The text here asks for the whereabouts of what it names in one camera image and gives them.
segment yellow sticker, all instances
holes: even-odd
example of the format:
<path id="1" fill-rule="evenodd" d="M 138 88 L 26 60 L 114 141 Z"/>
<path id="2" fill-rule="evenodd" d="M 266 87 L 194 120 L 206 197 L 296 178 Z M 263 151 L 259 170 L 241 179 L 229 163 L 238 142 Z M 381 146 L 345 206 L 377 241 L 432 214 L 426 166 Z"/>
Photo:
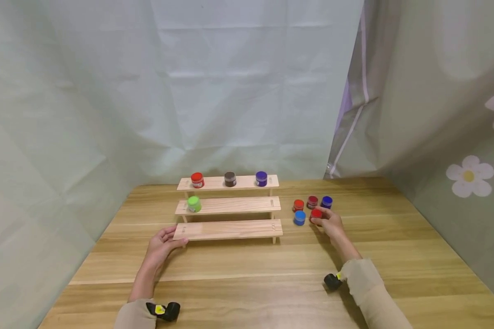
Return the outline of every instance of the yellow sticker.
<path id="1" fill-rule="evenodd" d="M 156 305 L 156 311 L 155 312 L 157 315 L 165 314 L 165 308 L 161 305 Z"/>

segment white backdrop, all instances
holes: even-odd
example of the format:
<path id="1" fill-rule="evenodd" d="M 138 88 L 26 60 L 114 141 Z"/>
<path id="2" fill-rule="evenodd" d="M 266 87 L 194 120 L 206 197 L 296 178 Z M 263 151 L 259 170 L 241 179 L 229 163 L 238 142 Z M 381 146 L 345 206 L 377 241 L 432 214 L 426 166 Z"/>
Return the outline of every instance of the white backdrop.
<path id="1" fill-rule="evenodd" d="M 361 7 L 0 0 L 0 328 L 38 325 L 133 186 L 323 177 Z"/>

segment blue paint jar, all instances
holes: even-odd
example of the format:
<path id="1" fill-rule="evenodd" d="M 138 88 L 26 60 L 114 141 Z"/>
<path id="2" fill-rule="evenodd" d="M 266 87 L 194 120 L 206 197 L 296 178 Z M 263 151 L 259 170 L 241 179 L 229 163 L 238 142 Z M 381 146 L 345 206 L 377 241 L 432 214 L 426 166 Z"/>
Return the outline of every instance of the blue paint jar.
<path id="1" fill-rule="evenodd" d="M 266 172 L 257 172 L 256 173 L 256 185 L 259 187 L 264 187 L 267 185 L 267 173 Z"/>
<path id="2" fill-rule="evenodd" d="M 331 209 L 332 204 L 333 204 L 333 199 L 328 196 L 325 196 L 322 198 L 322 203 L 320 204 L 320 207 Z"/>
<path id="3" fill-rule="evenodd" d="M 293 219 L 293 222 L 298 226 L 304 225 L 306 222 L 306 213 L 302 210 L 295 212 L 295 219 Z"/>

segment three-tier wooden stand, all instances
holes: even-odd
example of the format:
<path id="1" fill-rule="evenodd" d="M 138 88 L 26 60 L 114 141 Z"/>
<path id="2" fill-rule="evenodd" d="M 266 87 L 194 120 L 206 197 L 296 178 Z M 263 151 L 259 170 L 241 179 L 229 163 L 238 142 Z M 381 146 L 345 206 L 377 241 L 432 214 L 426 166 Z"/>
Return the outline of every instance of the three-tier wooden stand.
<path id="1" fill-rule="evenodd" d="M 194 188 L 190 178 L 182 178 L 177 186 L 178 191 L 185 192 L 185 198 L 204 191 L 242 191 L 267 190 L 268 196 L 257 197 L 226 197 L 202 199 L 201 210 L 188 210 L 187 200 L 177 204 L 175 214 L 181 216 L 184 223 L 178 224 L 174 233 L 174 240 L 188 238 L 189 240 L 222 240 L 222 239 L 251 239 L 272 238 L 273 243 L 283 235 L 282 222 L 274 218 L 274 212 L 281 210 L 279 198 L 273 196 L 273 189 L 279 187 L 278 176 L 268 175 L 267 185 L 256 185 L 255 176 L 236 176 L 236 186 L 225 186 L 224 177 L 205 177 L 205 186 Z M 267 212 L 269 219 L 255 219 L 252 221 L 220 221 L 220 222 L 193 222 L 199 215 L 245 214 Z"/>

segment beige sleeve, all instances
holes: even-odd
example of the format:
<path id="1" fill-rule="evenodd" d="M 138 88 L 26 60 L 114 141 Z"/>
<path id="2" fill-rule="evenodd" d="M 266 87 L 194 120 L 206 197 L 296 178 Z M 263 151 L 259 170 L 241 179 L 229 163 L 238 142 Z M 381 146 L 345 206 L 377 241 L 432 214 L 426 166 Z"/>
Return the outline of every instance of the beige sleeve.
<path id="1" fill-rule="evenodd" d="M 349 260 L 341 270 L 349 292 L 369 329 L 411 329 L 410 322 L 386 291 L 371 260 Z"/>
<path id="2" fill-rule="evenodd" d="M 151 315 L 146 302 L 153 299 L 137 299 L 123 305 L 115 319 L 114 329 L 155 329 L 157 317 Z"/>

